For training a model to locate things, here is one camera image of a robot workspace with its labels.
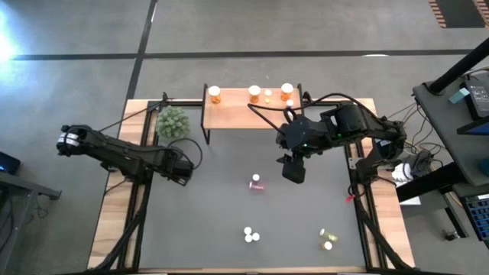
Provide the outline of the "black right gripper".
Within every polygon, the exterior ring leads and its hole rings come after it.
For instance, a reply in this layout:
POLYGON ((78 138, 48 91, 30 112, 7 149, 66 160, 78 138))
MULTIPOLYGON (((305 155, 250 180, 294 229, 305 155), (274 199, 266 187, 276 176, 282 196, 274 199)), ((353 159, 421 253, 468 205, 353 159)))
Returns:
MULTIPOLYGON (((303 156, 318 154, 329 149, 329 130, 325 122, 312 121, 300 116, 280 126, 276 143, 280 148, 303 156)), ((284 154, 277 159, 283 164, 282 176, 293 183, 303 183, 306 169, 302 157, 284 154)))

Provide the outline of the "green potted plant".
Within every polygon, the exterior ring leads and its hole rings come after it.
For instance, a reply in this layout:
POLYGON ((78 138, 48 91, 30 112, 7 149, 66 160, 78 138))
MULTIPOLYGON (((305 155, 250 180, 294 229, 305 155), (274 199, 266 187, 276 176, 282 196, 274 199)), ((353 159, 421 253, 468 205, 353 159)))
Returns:
POLYGON ((189 117, 181 107, 168 106, 157 115, 155 131, 159 138, 172 141, 189 133, 189 117))

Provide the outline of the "white printed paper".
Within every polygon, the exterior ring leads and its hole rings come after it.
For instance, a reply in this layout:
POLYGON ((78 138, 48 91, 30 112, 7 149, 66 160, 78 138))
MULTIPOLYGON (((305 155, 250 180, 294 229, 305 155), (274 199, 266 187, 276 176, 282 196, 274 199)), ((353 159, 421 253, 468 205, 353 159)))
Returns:
MULTIPOLYGON (((396 183, 397 187, 401 187, 402 185, 408 183, 413 179, 410 175, 410 165, 406 163, 400 163, 394 167, 394 171, 391 173, 393 181, 396 183)), ((412 199, 408 199, 400 203, 401 205, 421 205, 421 201, 419 197, 414 197, 412 199)))

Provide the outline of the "black side stand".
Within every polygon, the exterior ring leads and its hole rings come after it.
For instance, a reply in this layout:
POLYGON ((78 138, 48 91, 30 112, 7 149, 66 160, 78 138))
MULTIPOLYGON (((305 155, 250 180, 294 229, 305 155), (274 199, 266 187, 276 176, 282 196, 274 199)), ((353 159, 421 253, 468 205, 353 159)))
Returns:
POLYGON ((60 194, 61 191, 0 172, 0 275, 7 270, 38 196, 58 200, 60 194))

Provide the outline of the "dark grey desk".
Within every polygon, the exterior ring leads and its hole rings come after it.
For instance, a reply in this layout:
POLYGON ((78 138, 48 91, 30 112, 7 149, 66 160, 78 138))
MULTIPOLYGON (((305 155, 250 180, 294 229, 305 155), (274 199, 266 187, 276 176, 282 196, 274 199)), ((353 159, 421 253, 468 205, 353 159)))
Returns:
POLYGON ((429 83, 413 88, 417 103, 426 114, 453 161, 443 167, 397 188, 403 202, 442 189, 454 191, 460 198, 489 199, 489 176, 481 171, 483 160, 489 160, 489 135, 459 134, 457 130, 474 120, 466 103, 452 104, 449 97, 464 85, 461 77, 441 93, 431 93, 429 83))

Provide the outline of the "black device blue light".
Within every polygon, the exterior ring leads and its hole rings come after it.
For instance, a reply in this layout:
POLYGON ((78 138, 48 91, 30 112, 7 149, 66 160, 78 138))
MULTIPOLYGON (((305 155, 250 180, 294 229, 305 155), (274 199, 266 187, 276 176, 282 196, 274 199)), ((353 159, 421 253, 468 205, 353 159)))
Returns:
POLYGON ((20 160, 0 151, 0 172, 15 175, 20 165, 20 160))

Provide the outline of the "small teal box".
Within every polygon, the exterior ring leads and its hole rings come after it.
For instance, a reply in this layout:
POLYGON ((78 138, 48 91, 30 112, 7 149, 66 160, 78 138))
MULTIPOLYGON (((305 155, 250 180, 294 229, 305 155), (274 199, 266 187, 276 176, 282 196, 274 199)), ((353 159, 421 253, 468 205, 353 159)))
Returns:
POLYGON ((469 94, 470 92, 466 88, 461 88, 449 98, 449 101, 452 104, 457 104, 469 94))

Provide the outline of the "computer monitor blue screen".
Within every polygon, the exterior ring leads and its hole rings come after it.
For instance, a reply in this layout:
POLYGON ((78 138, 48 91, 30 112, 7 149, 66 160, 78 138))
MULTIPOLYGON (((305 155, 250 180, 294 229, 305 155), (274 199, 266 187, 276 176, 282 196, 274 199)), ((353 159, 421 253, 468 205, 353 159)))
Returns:
POLYGON ((489 136, 489 116, 458 128, 457 134, 489 136))

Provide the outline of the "thick black pole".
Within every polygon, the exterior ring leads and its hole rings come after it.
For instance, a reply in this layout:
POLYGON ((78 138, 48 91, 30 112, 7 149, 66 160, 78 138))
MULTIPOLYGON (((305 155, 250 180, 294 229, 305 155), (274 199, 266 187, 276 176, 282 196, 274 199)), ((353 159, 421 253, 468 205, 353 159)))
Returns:
POLYGON ((440 95, 443 90, 452 84, 457 78, 468 72, 473 66, 489 56, 489 37, 474 48, 465 57, 459 60, 446 73, 427 86, 433 95, 440 95))

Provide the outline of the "black power adapter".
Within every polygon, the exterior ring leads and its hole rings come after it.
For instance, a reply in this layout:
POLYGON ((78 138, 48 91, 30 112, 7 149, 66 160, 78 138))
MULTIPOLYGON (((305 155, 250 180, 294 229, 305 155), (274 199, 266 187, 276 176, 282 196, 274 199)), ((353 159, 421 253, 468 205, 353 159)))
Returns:
POLYGON ((476 76, 467 76, 465 88, 469 91, 465 100, 471 117, 478 120, 489 116, 489 84, 476 76))

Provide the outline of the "black striped floor mat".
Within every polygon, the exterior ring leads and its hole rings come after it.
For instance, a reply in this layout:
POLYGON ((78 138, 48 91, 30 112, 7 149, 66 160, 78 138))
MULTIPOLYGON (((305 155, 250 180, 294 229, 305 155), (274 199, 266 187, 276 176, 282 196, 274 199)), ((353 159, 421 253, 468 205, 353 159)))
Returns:
POLYGON ((441 28, 485 28, 485 21, 472 0, 428 2, 441 28))

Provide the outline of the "wooden shelf black frame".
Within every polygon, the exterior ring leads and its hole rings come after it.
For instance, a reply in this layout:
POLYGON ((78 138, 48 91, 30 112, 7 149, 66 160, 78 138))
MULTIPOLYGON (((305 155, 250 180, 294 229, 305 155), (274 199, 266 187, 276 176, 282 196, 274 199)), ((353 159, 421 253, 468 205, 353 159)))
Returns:
POLYGON ((207 144, 210 142, 212 130, 271 129, 272 126, 264 120, 265 118, 276 126, 286 122, 282 110, 287 104, 280 97, 281 88, 263 88, 254 111, 248 107, 250 95, 247 88, 220 88, 219 104, 211 103, 208 88, 208 85, 203 86, 200 122, 207 144), (264 101, 266 89, 272 91, 270 104, 264 101))

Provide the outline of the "black aluminium table frame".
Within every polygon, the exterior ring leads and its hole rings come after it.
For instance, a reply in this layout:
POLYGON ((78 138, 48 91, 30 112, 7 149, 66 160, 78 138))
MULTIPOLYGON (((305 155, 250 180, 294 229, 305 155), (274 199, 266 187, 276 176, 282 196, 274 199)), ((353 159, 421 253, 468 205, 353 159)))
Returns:
MULTIPOLYGON (((154 124, 156 114, 148 110, 154 104, 152 99, 130 99, 127 101, 119 136, 124 141, 155 141, 154 124)), ((101 212, 89 255, 88 269, 96 268, 106 258, 110 250, 121 237, 127 223, 139 210, 144 197, 149 194, 149 187, 138 183, 124 182, 122 175, 115 172, 108 177, 111 192, 102 201, 101 212)), ((389 176, 384 173, 381 179, 364 190, 362 205, 373 223, 379 228, 390 246, 400 258, 409 265, 414 264, 412 249, 406 233, 401 207, 389 176)), ((363 273, 369 267, 391 268, 393 264, 387 259, 382 247, 375 241, 366 225, 359 228, 361 246, 366 257, 361 266, 321 266, 321 267, 196 267, 196 268, 142 268, 138 265, 138 245, 142 240, 144 229, 136 227, 123 249, 112 265, 112 270, 126 270, 132 273, 363 273)))

